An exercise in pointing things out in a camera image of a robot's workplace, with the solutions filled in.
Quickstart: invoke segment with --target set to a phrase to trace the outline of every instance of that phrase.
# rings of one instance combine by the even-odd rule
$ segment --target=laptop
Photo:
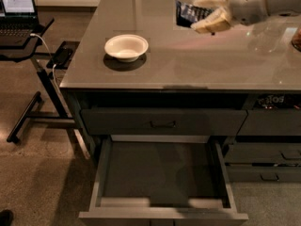
[[[34,0],[0,0],[0,48],[22,48],[39,25]]]

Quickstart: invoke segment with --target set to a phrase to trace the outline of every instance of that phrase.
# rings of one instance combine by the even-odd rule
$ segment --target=white cable
[[[47,52],[48,52],[48,54],[49,54],[49,56],[50,56],[50,59],[51,59],[52,62],[53,62],[53,78],[54,78],[54,82],[55,82],[55,87],[56,87],[57,92],[61,95],[59,86],[58,86],[58,84],[57,84],[57,82],[56,82],[56,78],[55,78],[55,67],[56,67],[56,64],[55,64],[55,62],[54,62],[53,56],[51,55],[51,52],[50,52],[48,46],[47,46],[47,43],[46,43],[45,40],[44,40],[40,35],[38,35],[38,34],[31,33],[31,34],[30,34],[30,37],[37,37],[37,38],[39,38],[39,39],[43,42],[43,44],[45,45],[45,47],[46,47],[46,49],[47,49]]]

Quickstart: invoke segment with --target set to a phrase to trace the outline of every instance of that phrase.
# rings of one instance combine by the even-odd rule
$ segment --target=bowl
[[[108,40],[104,51],[121,62],[134,62],[149,48],[148,42],[140,36],[124,34]]]

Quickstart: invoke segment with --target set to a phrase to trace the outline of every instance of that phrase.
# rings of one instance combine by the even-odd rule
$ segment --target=floor
[[[92,12],[44,10],[55,23],[44,35],[52,51],[64,40],[80,40]],[[0,62],[0,211],[11,209],[12,226],[80,226],[87,211],[95,166],[73,123],[27,122],[21,141],[7,136],[33,94],[40,90],[41,110],[54,111],[29,60]],[[245,226],[299,226],[301,184],[233,183],[234,199]]]

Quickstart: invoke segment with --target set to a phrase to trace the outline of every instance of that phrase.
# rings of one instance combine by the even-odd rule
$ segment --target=closed drawer
[[[231,182],[301,182],[298,167],[227,167]]]
[[[103,142],[86,225],[241,225],[218,145]]]
[[[271,163],[301,165],[299,143],[237,143],[229,145],[226,163]]]
[[[301,136],[301,111],[249,110],[238,136]]]
[[[245,111],[227,109],[91,108],[81,111],[91,135],[235,136]]]

